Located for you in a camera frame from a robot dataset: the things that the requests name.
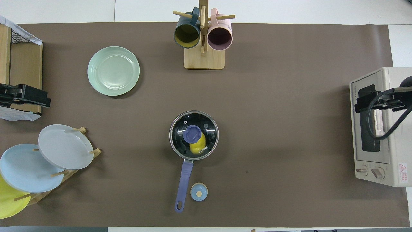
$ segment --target yellow plate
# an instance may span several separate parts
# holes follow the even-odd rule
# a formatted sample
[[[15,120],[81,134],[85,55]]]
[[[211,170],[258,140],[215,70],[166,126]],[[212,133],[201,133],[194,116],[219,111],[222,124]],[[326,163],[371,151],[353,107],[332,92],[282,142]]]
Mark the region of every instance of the yellow plate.
[[[29,196],[18,201],[13,200],[26,194],[28,193],[12,188],[0,175],[0,219],[11,217],[22,211],[27,206],[31,197]]]

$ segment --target pan handle hole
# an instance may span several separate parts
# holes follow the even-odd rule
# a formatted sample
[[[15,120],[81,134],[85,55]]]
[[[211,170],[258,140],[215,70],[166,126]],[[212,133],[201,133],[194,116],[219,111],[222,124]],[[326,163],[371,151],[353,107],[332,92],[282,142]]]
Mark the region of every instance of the pan handle hole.
[[[177,206],[177,208],[178,208],[178,210],[181,210],[181,209],[182,209],[182,202],[181,202],[181,201],[178,201],[178,206]]]

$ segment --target light blue plate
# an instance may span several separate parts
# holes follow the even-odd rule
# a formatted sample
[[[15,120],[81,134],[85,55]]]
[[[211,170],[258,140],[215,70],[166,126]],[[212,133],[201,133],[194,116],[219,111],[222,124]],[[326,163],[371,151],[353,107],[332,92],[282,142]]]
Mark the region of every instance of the light blue plate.
[[[0,173],[13,188],[31,193],[47,192],[56,188],[64,175],[50,177],[63,169],[47,162],[34,144],[19,144],[7,149],[0,158]]]
[[[99,93],[119,96],[137,83],[140,66],[133,53],[123,47],[105,47],[96,52],[87,67],[90,84]]]
[[[190,196],[195,201],[203,201],[207,197],[207,187],[203,183],[196,183],[190,189]]]

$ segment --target purple pan handle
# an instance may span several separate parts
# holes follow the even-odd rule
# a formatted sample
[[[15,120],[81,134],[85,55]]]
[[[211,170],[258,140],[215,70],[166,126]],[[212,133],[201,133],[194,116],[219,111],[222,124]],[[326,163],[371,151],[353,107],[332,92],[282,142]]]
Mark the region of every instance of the purple pan handle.
[[[180,173],[178,196],[176,197],[176,204],[175,204],[175,211],[178,213],[183,212],[183,208],[185,207],[187,187],[189,185],[189,178],[190,178],[190,174],[192,173],[192,169],[193,169],[192,162],[189,163],[189,162],[183,161],[182,172]]]

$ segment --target warning triangle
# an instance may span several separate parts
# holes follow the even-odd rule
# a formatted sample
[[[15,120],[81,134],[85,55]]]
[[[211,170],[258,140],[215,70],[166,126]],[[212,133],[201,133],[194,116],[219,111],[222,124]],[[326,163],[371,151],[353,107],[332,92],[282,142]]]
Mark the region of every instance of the warning triangle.
[[[405,167],[404,165],[402,165],[402,164],[399,164],[399,167],[400,167],[400,171],[401,171],[401,172],[403,172],[403,170],[406,169],[406,167]]]

